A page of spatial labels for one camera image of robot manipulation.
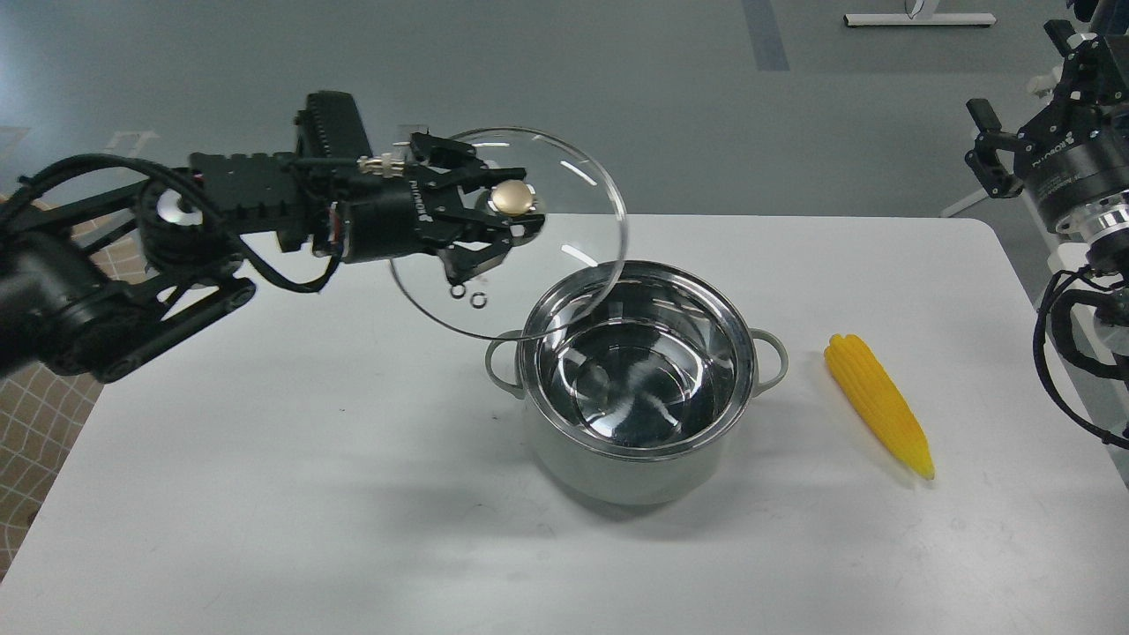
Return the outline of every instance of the glass pot lid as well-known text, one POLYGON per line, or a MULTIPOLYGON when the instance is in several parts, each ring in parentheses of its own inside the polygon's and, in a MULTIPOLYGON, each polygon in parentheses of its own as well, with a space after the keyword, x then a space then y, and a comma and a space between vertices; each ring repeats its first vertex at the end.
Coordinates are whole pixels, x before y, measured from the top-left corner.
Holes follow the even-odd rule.
POLYGON ((462 192, 464 208, 505 223, 511 238, 505 246, 456 243, 439 259, 413 254, 391 260, 400 290, 431 320, 479 339, 537 339, 588 315, 619 279, 627 256, 627 216, 611 175, 594 158, 539 130, 485 128, 450 139, 473 146, 490 168, 525 169, 522 180, 462 192), (491 264, 452 286, 445 267, 453 267, 460 254, 491 264), (526 315, 548 289, 602 263, 611 263, 603 268, 606 280, 568 322, 540 332, 523 330, 526 315))

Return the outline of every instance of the robotic arm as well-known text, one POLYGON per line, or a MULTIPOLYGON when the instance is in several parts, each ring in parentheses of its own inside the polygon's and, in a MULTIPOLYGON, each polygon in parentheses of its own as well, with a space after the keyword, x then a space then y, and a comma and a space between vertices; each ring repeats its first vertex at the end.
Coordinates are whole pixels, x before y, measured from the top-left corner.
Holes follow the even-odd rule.
POLYGON ((1104 443, 1129 449, 1121 435, 1094 426, 1058 393, 1047 369, 1048 325, 1064 359, 1099 377, 1129 381, 1129 36, 1075 33, 1066 20, 1050 20, 1047 34, 1064 58, 1062 78, 1050 103, 1015 133, 1004 132, 987 99, 970 99, 979 129, 965 155, 991 198, 1013 198, 1026 189, 1048 232, 1085 242, 1088 264, 1051 278, 1035 323, 1033 351, 1051 399, 1073 420, 1104 443), (1014 154, 1013 169, 1000 150, 1014 154), (1101 285, 1103 277, 1120 280, 1101 285), (1070 289, 1082 281, 1092 290, 1070 289), (1115 364, 1079 351, 1070 321, 1076 305, 1095 308, 1095 329, 1115 364))
POLYGON ((294 153, 193 154, 180 169, 79 155, 21 179, 0 207, 0 376, 37 358, 59 374, 116 381, 246 304, 255 285, 235 276, 243 262, 272 285, 316 293, 339 263, 426 253, 454 287, 500 264, 544 224, 525 169, 491 167, 467 143, 415 132, 400 151, 374 156, 349 94, 309 95, 295 125, 294 153), (32 207, 52 188, 111 167, 147 179, 49 211, 32 207), (467 206, 467 197, 476 200, 467 206), (107 216, 71 238, 76 225, 107 216), (133 229, 154 275, 112 280, 90 256, 133 229), (285 252, 309 242, 327 259, 325 272, 288 280, 240 237, 259 232, 274 232, 285 252), (211 293, 173 311, 199 287, 211 293))

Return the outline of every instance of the gold knob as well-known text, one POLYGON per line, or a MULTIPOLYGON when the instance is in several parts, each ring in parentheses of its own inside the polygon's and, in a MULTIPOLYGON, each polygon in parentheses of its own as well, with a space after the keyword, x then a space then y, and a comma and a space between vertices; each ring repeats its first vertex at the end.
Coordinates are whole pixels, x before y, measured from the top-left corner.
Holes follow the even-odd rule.
POLYGON ((506 216, 522 216, 533 209, 533 189, 524 181, 502 181, 490 191, 490 207, 506 216))

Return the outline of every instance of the yellow corn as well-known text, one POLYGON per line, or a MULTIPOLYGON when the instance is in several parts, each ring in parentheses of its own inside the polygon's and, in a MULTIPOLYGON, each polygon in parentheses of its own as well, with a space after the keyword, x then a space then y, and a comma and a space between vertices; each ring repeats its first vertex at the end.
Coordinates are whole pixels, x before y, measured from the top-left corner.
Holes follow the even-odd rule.
POLYGON ((823 358, 851 406, 886 450, 924 478, 933 480, 929 441, 870 347, 858 336, 832 336, 823 358))

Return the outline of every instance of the stainless steel pot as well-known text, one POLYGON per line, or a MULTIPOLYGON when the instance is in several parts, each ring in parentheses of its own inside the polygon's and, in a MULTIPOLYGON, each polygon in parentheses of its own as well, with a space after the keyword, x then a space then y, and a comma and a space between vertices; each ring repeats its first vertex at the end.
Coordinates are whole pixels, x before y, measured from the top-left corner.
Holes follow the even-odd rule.
POLYGON ((574 323, 604 289, 605 269, 578 271, 537 302, 525 332, 568 325, 517 343, 517 383, 493 371, 500 341, 487 348, 487 374, 526 400, 527 443, 559 480, 611 503, 665 503, 709 479, 723 435, 784 379, 788 354, 709 285, 657 262, 627 261, 607 297, 574 323), (780 357, 765 382, 756 339, 780 357))

